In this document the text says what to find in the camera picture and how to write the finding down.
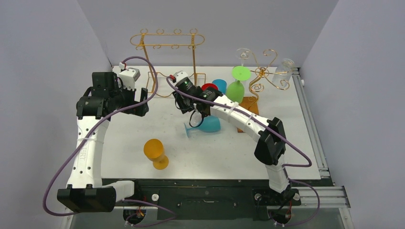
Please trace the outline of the gold hook rack wooden base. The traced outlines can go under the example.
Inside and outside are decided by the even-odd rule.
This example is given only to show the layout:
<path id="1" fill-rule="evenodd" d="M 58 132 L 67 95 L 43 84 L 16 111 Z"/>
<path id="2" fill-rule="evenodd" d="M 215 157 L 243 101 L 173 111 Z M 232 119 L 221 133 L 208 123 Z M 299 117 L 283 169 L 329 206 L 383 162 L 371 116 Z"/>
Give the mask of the gold hook rack wooden base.
<path id="1" fill-rule="evenodd" d="M 261 80 L 263 80 L 263 81 L 266 80 L 276 89 L 285 91 L 283 89 L 276 87 L 271 82 L 272 78 L 273 78 L 273 74 L 275 73 L 275 70 L 272 72 L 269 70 L 269 68 L 273 64 L 273 62 L 278 58 L 278 52 L 273 49 L 266 49 L 263 51 L 263 55 L 266 57 L 272 58 L 272 60 L 270 61 L 270 63 L 267 66 L 261 66 L 258 63 L 256 55 L 252 51 L 249 55 L 249 58 L 252 57 L 256 64 L 256 68 L 254 70 L 250 70 L 250 72 L 255 75 L 255 78 L 252 81 L 250 81 L 248 84 L 248 91 L 251 93 L 251 96 L 245 96 L 242 101 L 242 107 L 252 113 L 255 113 L 256 115 L 259 114 L 259 109 L 258 109 L 258 101 L 260 99 L 259 93 L 264 91 L 264 89 L 265 89 L 265 86 L 260 82 Z"/>

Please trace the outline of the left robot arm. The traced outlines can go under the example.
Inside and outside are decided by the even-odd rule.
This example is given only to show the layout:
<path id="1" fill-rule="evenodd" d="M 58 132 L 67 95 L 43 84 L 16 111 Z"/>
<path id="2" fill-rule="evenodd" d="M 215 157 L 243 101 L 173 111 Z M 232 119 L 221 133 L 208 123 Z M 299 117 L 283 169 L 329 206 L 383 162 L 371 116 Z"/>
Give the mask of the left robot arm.
<path id="1" fill-rule="evenodd" d="M 92 86 L 76 104 L 77 152 L 66 188 L 57 191 L 57 200 L 73 213 L 111 212 L 123 199 L 130 205 L 142 200 L 143 193 L 134 181 L 103 185 L 101 177 L 104 139 L 111 116 L 118 112 L 144 116 L 149 111 L 146 88 L 140 90 L 140 101 L 135 100 L 139 77 L 136 68 L 119 74 L 93 72 Z"/>

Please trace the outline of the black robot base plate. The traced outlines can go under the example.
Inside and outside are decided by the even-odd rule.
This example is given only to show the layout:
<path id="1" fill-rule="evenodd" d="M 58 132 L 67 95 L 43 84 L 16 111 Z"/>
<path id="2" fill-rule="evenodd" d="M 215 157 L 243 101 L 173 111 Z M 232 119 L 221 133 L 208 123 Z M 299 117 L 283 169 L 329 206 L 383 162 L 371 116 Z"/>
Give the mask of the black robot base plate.
<path id="1" fill-rule="evenodd" d="M 158 219 L 174 214 L 177 220 L 266 219 L 267 210 L 284 213 L 301 205 L 296 188 L 279 194 L 268 181 L 237 179 L 137 179 L 135 194 L 129 199 L 163 207 Z"/>

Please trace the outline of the clear patterned wine glass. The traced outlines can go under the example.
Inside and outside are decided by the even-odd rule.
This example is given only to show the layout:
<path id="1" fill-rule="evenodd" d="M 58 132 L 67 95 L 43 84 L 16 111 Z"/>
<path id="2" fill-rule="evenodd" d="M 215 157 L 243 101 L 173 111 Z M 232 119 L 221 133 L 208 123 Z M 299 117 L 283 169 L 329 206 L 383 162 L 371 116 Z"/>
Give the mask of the clear patterned wine glass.
<path id="1" fill-rule="evenodd" d="M 291 59 L 283 59 L 276 68 L 271 82 L 280 89 L 288 89 L 294 65 L 295 63 Z"/>

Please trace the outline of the blue plastic goblet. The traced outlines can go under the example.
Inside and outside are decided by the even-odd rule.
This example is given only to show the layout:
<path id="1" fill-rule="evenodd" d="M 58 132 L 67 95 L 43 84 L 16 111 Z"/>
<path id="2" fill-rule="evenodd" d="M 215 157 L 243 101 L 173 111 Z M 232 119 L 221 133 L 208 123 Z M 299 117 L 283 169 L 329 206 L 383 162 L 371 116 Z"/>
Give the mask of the blue plastic goblet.
<path id="1" fill-rule="evenodd" d="M 215 84 L 218 88 L 218 90 L 223 93 L 226 94 L 226 89 L 227 89 L 227 82 L 223 79 L 215 79 L 212 81 L 213 84 Z"/>
<path id="2" fill-rule="evenodd" d="M 192 126 L 189 123 L 183 124 L 188 138 L 192 136 L 192 133 L 214 133 L 221 130 L 219 118 L 215 116 L 208 116 L 204 120 L 201 118 L 192 119 Z"/>

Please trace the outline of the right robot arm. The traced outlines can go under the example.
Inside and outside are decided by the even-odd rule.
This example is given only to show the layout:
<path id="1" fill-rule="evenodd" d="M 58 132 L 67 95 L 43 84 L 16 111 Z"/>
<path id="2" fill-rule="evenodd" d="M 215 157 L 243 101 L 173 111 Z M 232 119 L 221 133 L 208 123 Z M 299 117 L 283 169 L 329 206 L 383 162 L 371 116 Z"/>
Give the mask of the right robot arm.
<path id="1" fill-rule="evenodd" d="M 281 204 L 288 198 L 289 180 L 282 168 L 286 151 L 285 131 L 278 118 L 264 118 L 230 100 L 217 89 L 203 90 L 184 77 L 173 86 L 174 97 L 183 113 L 198 111 L 202 118 L 215 116 L 250 136 L 256 142 L 254 155 L 266 166 L 270 199 Z"/>

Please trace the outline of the small clear front wine glass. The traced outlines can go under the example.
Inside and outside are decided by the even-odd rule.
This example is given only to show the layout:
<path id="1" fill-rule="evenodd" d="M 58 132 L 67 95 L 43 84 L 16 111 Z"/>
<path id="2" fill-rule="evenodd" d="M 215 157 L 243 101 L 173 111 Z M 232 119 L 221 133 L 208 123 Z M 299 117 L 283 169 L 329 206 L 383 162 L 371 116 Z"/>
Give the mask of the small clear front wine glass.
<path id="1" fill-rule="evenodd" d="M 245 65 L 245 60 L 249 59 L 250 53 L 251 50 L 247 48 L 239 48 L 236 50 L 236 57 L 241 60 L 241 66 Z"/>

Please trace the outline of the green plastic goblet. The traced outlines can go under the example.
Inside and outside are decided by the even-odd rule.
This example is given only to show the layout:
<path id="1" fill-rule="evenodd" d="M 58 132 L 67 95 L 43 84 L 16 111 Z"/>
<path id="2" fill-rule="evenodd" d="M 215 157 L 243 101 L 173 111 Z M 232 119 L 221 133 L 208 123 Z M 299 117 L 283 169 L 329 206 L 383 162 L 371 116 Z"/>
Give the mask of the green plastic goblet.
<path id="1" fill-rule="evenodd" d="M 245 87 L 242 82 L 250 79 L 250 70 L 245 66 L 236 66 L 231 71 L 232 77 L 235 81 L 226 89 L 226 96 L 233 102 L 241 103 L 245 94 Z"/>

